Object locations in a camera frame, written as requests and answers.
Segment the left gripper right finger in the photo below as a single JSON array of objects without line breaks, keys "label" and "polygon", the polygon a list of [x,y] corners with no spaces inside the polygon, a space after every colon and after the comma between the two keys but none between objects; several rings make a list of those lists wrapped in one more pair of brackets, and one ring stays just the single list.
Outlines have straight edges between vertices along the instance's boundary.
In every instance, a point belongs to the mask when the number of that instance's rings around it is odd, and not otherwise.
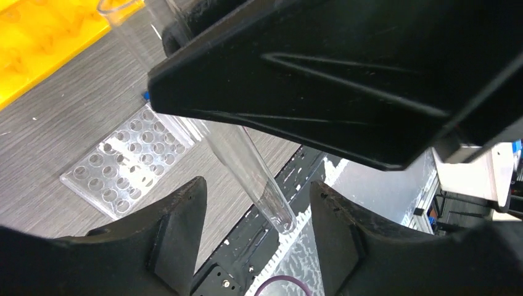
[{"label": "left gripper right finger", "polygon": [[521,295],[522,223],[488,221],[447,236],[407,228],[310,186],[326,295]]}]

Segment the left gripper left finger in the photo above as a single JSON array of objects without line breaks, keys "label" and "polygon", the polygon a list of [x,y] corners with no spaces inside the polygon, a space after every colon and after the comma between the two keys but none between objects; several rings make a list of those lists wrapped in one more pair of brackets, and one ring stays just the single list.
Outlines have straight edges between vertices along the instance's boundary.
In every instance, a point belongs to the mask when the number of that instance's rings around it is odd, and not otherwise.
[{"label": "left gripper left finger", "polygon": [[207,209],[195,177],[82,237],[1,228],[2,295],[189,295]]}]

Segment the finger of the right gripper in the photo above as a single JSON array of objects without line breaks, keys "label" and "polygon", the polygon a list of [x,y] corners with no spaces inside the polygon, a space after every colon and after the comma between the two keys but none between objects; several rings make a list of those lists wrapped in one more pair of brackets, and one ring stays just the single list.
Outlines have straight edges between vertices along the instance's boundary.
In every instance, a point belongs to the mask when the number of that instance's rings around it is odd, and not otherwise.
[{"label": "finger of the right gripper", "polygon": [[385,171],[522,137],[521,1],[198,1],[148,74],[156,112]]}]

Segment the clear glass test tube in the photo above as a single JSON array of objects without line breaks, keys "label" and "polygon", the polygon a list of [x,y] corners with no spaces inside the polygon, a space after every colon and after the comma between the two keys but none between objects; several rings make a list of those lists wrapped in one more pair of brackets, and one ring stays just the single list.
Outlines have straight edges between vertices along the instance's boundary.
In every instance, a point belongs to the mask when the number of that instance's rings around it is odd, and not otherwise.
[{"label": "clear glass test tube", "polygon": [[[176,1],[99,1],[97,11],[145,72],[159,64],[167,51],[177,50],[195,36]],[[158,115],[192,141],[207,141],[217,159],[280,234],[295,229],[296,215],[244,127],[164,112]]]}]

